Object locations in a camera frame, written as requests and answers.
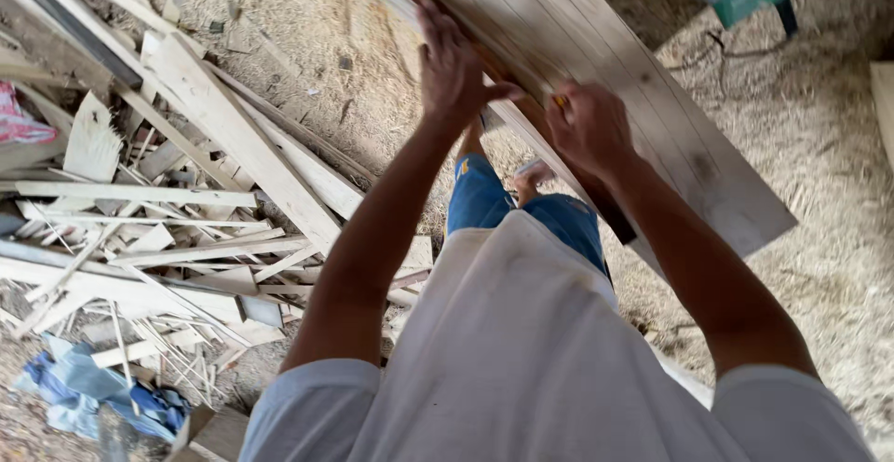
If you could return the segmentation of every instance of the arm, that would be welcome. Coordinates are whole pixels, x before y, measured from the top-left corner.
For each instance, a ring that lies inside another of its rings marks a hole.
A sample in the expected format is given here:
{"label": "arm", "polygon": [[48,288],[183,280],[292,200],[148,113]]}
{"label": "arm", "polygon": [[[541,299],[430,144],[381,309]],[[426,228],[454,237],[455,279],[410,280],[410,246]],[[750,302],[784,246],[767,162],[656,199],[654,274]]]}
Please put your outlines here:
{"label": "arm", "polygon": [[736,253],[639,158],[621,100],[598,85],[567,83],[565,110],[547,111],[558,151],[599,179],[639,225],[680,303],[704,332],[717,377],[776,364],[816,378],[798,327]]}
{"label": "arm", "polygon": [[420,8],[419,22],[426,40],[419,48],[422,121],[332,247],[280,373],[334,357],[379,365],[388,286],[443,160],[488,101],[521,92],[508,83],[484,85],[474,48],[434,4]]}

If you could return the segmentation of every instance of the t-shirt sleeve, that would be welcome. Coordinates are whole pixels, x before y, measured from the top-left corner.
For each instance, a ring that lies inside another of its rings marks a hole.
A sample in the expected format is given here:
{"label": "t-shirt sleeve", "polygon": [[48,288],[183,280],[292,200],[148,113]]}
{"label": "t-shirt sleeve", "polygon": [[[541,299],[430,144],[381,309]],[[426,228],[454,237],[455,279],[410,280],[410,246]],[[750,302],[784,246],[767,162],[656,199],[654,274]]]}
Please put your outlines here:
{"label": "t-shirt sleeve", "polygon": [[240,462],[345,460],[379,388],[379,369],[325,359],[288,370],[255,404]]}
{"label": "t-shirt sleeve", "polygon": [[752,462],[875,460],[832,392],[790,368],[730,371],[717,383],[711,410]]}

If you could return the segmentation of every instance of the foot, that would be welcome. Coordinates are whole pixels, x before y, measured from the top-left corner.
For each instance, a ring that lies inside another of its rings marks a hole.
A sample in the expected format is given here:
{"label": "foot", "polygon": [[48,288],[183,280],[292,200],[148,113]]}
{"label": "foot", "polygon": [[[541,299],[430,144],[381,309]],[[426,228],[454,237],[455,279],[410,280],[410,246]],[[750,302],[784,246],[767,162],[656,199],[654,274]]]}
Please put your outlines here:
{"label": "foot", "polygon": [[519,207],[523,207],[529,200],[536,197],[537,185],[556,177],[556,173],[550,169],[542,159],[534,159],[519,167],[512,176],[515,189],[519,192]]}

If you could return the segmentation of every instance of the sawdust-covered floor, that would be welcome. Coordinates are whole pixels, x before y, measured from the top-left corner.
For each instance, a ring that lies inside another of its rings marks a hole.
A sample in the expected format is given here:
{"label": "sawdust-covered floor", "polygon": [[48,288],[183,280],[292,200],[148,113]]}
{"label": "sawdust-covered floor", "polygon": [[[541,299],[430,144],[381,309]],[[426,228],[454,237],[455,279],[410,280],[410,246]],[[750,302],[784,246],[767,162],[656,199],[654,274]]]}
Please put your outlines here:
{"label": "sawdust-covered floor", "polygon": [[[161,10],[163,0],[152,1]],[[229,31],[228,0],[184,0],[183,25],[210,45],[222,68],[381,172],[419,119],[418,36],[380,0],[229,1],[291,56],[299,75],[269,56],[257,37],[251,53],[242,54],[225,49],[226,32],[208,32],[212,21],[225,21]],[[882,453],[894,444],[894,207],[868,62],[892,34],[894,0],[795,1],[802,29],[785,48],[721,59],[715,47],[675,75],[800,220],[748,263],[794,316],[823,380]],[[108,16],[117,25],[132,24],[117,10]],[[687,66],[708,48],[704,31],[719,27],[713,14],[699,15],[659,55],[668,67]],[[736,52],[767,48],[780,37],[775,13],[767,11],[722,39]],[[507,185],[532,156],[505,129],[489,134],[485,147]],[[421,233],[440,232],[450,191],[445,165]],[[622,314],[712,381],[704,339],[691,318],[607,228],[603,236]],[[286,346],[254,348],[240,359],[239,376],[229,380],[247,402],[273,377]]]}

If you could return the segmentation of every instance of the pile of scrap wood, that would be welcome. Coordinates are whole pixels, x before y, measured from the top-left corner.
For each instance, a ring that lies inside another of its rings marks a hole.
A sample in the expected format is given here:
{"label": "pile of scrap wood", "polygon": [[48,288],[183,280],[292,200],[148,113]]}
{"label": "pile of scrap wood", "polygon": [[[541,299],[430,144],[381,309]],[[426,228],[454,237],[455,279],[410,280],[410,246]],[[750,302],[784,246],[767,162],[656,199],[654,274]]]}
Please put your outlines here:
{"label": "pile of scrap wood", "polygon": [[[53,75],[5,38],[12,48],[0,53],[0,80],[55,138],[0,145],[0,234],[12,234],[0,240],[0,279],[34,285],[29,311],[0,318],[21,338],[99,314],[117,347],[94,354],[97,365],[122,365],[130,378],[129,362],[155,358],[193,387],[199,377],[210,402],[215,370],[285,338],[285,323],[301,317],[363,199],[349,177],[374,176],[204,61],[206,50],[145,0],[109,0],[148,27],[140,55],[82,0],[14,1],[115,84],[90,90]],[[60,105],[62,94],[74,94],[76,110]],[[299,235],[258,217],[261,192]],[[412,306],[432,263],[431,238],[417,237],[389,299]],[[141,341],[126,345],[128,336]],[[214,340],[227,350],[207,365],[196,344]]]}

